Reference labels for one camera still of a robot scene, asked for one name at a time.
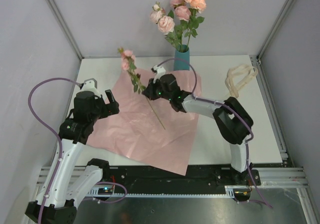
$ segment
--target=metal floor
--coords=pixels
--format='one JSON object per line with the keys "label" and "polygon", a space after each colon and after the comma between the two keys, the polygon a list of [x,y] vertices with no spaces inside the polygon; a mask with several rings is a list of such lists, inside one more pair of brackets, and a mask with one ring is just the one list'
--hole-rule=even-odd
{"label": "metal floor", "polygon": [[[82,202],[74,224],[306,224],[296,189],[261,190],[273,210],[232,199],[126,198]],[[251,199],[258,199],[253,190]]]}

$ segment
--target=beige rope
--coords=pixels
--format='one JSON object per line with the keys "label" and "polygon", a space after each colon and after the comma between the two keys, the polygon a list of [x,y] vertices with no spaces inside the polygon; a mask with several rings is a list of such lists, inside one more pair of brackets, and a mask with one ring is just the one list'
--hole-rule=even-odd
{"label": "beige rope", "polygon": [[[246,74],[246,76],[236,85],[234,84],[234,78]],[[258,69],[251,65],[240,64],[234,68],[228,70],[225,79],[225,85],[227,86],[229,93],[227,97],[232,96],[239,97],[239,91],[243,89],[254,77],[258,74]]]}

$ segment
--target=flower bud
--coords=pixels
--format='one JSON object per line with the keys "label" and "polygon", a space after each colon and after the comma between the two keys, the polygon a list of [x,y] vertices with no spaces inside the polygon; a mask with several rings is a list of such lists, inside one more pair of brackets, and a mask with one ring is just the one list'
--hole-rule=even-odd
{"label": "flower bud", "polygon": [[152,8],[154,9],[154,11],[160,10],[160,6],[158,4],[155,4]]}

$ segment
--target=cable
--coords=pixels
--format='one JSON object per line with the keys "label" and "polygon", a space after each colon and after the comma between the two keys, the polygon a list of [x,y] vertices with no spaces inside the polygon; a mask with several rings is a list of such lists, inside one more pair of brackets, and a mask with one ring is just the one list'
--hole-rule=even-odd
{"label": "cable", "polygon": [[244,142],[245,142],[245,148],[246,148],[246,167],[247,167],[247,170],[248,170],[248,173],[249,173],[249,176],[252,180],[252,183],[256,189],[256,191],[258,192],[259,196],[261,197],[261,199],[264,201],[264,204],[267,205],[269,208],[273,208],[267,201],[266,199],[264,198],[264,196],[262,195],[262,193],[260,192],[260,190],[258,189],[257,185],[256,185],[256,182],[252,176],[252,173],[251,173],[251,170],[250,170],[250,166],[249,166],[249,145],[248,145],[248,142],[251,141],[253,138],[254,138],[254,134],[251,130],[251,128],[249,127],[249,125],[245,122],[245,120],[237,113],[235,112],[232,108],[230,108],[229,106],[225,105],[224,103],[220,103],[220,102],[217,102],[217,101],[213,101],[213,100],[209,100],[209,99],[205,99],[205,98],[199,98],[199,97],[196,97],[195,96],[195,89],[196,89],[196,86],[197,86],[197,82],[198,82],[198,79],[197,79],[197,73],[195,71],[195,69],[193,68],[193,66],[187,62],[186,60],[182,59],[182,58],[169,58],[165,61],[163,61],[162,63],[158,64],[157,67],[163,65],[164,63],[168,62],[168,61],[171,61],[171,60],[179,60],[179,61],[182,61],[186,64],[188,64],[190,66],[190,68],[192,69],[193,73],[194,73],[194,77],[195,77],[195,82],[194,82],[194,87],[192,89],[192,92],[191,92],[191,96],[194,100],[199,100],[199,101],[202,101],[202,102],[207,102],[207,103],[211,103],[211,104],[214,104],[214,105],[219,105],[219,106],[222,106],[224,108],[226,108],[227,110],[229,110],[230,112],[232,112],[243,124],[244,126],[248,129],[249,133],[250,133],[250,138],[246,139]]}
{"label": "cable", "polygon": [[[56,138],[58,139],[58,142],[59,142],[59,155],[58,155],[58,159],[62,158],[62,141],[61,141],[61,138],[59,137],[58,133],[52,128],[50,127],[47,123],[45,123],[34,111],[32,105],[31,105],[31,98],[32,98],[32,95],[33,93],[35,92],[35,90],[37,88],[39,88],[41,85],[45,84],[45,83],[48,83],[48,82],[51,82],[51,81],[55,81],[55,80],[64,80],[64,81],[68,81],[68,82],[71,82],[73,83],[74,85],[77,85],[77,86],[80,86],[81,84],[80,83],[77,83],[71,79],[68,79],[68,78],[50,78],[50,79],[47,79],[45,81],[42,81],[41,83],[37,84],[30,92],[29,94],[29,97],[28,97],[28,106],[29,106],[29,109],[30,111],[32,112],[32,114],[34,115],[34,117],[42,124],[44,125],[46,128],[48,128],[55,136]],[[45,190],[45,193],[44,193],[44,197],[43,197],[43,200],[42,200],[42,203],[41,203],[41,207],[40,207],[40,211],[39,211],[39,216],[38,216],[38,223],[41,224],[41,221],[42,221],[42,214],[43,214],[43,211],[44,211],[44,208],[45,208],[45,203],[46,203],[46,200],[47,200],[47,195],[49,195],[49,192],[50,192],[50,188],[52,186],[52,183],[54,181],[54,178],[57,174],[57,171],[58,171],[58,168],[59,168],[59,165],[60,165],[60,162],[57,161],[56,165],[55,165],[55,168],[54,168],[54,171],[52,173],[52,176],[49,180],[49,183],[48,183],[48,186]]]}
{"label": "cable", "polygon": [[126,189],[126,187],[125,186],[123,186],[123,185],[121,185],[120,183],[113,183],[113,182],[99,182],[99,183],[97,183],[97,185],[100,185],[100,184],[107,184],[107,185],[116,185],[116,186],[119,186],[119,187],[121,187],[123,190],[124,190],[124,196],[123,197],[121,197],[121,198],[119,198],[118,200],[115,200],[115,201],[102,201],[102,200],[99,200],[99,199],[96,199],[96,198],[85,198],[85,199],[83,199],[83,201],[96,201],[96,200],[98,200],[98,203],[100,204],[100,203],[105,203],[105,204],[108,204],[108,203],[117,203],[117,202],[120,202],[121,200],[123,200],[126,196],[127,196],[127,194],[128,194],[128,191],[127,191],[127,189]]}

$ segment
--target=bouquet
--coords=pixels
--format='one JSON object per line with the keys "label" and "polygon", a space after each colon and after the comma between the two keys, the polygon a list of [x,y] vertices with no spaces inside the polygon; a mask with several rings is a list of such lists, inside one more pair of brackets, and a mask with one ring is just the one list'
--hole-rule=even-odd
{"label": "bouquet", "polygon": [[[187,52],[189,49],[190,37],[198,35],[197,28],[204,21],[204,17],[198,16],[202,13],[207,4],[206,0],[171,0],[170,5],[174,9],[166,15],[164,8],[156,2],[150,14],[151,22],[158,25],[158,29],[165,35],[165,39],[179,52]],[[174,17],[180,20],[176,25]],[[186,49],[183,50],[183,38],[187,38]]]}

